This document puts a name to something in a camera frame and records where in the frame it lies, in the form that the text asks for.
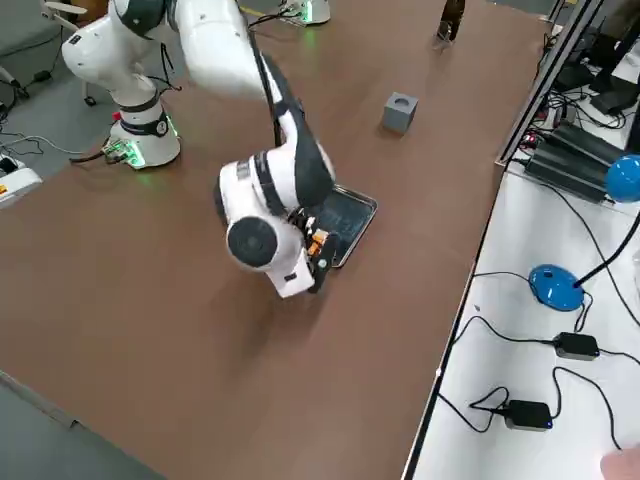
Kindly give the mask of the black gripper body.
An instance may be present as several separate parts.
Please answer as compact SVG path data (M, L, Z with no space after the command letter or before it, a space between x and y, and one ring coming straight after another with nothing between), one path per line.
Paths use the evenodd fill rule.
M312 277L314 280L314 284L309 288L309 292L311 294L317 294L321 290L327 274L331 271L332 263L332 260L327 260L321 257L316 257L313 259Z

